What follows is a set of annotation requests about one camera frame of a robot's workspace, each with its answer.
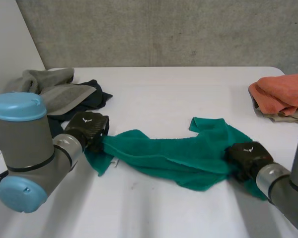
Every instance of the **light blue joint cap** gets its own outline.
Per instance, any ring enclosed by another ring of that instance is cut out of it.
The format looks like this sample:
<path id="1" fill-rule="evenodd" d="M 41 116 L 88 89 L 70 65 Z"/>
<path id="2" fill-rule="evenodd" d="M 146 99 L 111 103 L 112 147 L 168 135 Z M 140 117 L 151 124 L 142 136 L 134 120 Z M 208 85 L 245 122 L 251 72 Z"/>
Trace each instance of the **light blue joint cap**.
<path id="1" fill-rule="evenodd" d="M 42 118 L 46 107 L 42 98 L 34 93 L 0 94 L 0 120 L 29 121 Z"/>
<path id="2" fill-rule="evenodd" d="M 36 211 L 48 196 L 37 183 L 18 176 L 7 176 L 0 182 L 0 200 L 16 212 Z"/>

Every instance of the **beige cloth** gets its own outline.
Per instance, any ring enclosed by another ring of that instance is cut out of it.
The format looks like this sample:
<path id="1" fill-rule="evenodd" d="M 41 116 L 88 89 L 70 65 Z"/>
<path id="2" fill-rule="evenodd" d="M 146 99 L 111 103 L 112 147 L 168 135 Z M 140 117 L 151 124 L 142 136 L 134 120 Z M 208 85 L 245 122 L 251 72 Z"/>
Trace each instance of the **beige cloth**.
<path id="1" fill-rule="evenodd" d="M 298 110 L 295 111 L 294 114 L 286 116 L 284 113 L 279 112 L 278 114 L 264 114 L 260 111 L 260 108 L 257 104 L 257 102 L 255 101 L 255 99 L 252 97 L 251 98 L 253 100 L 253 106 L 254 109 L 258 112 L 260 112 L 263 117 L 265 118 L 269 118 L 270 120 L 272 120 L 273 122 L 279 122 L 279 121 L 283 121 L 283 122 L 289 122 L 289 123 L 298 123 Z"/>

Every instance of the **gray towel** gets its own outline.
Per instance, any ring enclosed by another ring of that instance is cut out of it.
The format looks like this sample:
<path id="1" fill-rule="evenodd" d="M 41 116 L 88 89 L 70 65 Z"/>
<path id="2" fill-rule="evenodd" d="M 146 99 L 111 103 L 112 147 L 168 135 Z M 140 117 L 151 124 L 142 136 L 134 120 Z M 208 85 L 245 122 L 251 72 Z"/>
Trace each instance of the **gray towel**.
<path id="1" fill-rule="evenodd" d="M 87 85 L 71 84 L 73 77 L 73 68 L 56 71 L 25 70 L 21 78 L 6 85 L 4 92 L 39 94 L 43 98 L 48 115 L 63 115 L 96 90 Z"/>

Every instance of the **crumpled fabric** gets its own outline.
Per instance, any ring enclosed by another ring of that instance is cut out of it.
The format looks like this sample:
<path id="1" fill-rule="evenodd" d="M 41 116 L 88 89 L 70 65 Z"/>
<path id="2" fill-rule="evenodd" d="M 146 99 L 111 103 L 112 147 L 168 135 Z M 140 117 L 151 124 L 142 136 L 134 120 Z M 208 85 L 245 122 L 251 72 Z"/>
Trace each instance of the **crumpled fabric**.
<path id="1" fill-rule="evenodd" d="M 198 135 L 150 139 L 139 130 L 130 130 L 117 136 L 105 136 L 103 152 L 94 154 L 86 150 L 85 155 L 99 176 L 105 173 L 115 156 L 144 174 L 173 180 L 191 190 L 206 191 L 237 169 L 225 161 L 225 149 L 234 143 L 252 141 L 224 119 L 193 118 L 189 130 Z M 266 199 L 254 181 L 248 181 L 245 188 L 253 196 Z"/>

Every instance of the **white wall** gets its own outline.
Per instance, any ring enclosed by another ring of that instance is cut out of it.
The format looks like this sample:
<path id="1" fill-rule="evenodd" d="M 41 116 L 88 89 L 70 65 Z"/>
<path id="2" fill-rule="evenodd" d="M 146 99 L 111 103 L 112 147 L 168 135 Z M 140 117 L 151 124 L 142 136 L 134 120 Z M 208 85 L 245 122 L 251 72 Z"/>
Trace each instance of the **white wall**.
<path id="1" fill-rule="evenodd" d="M 15 0 L 0 0 L 0 92 L 25 69 L 44 66 Z"/>

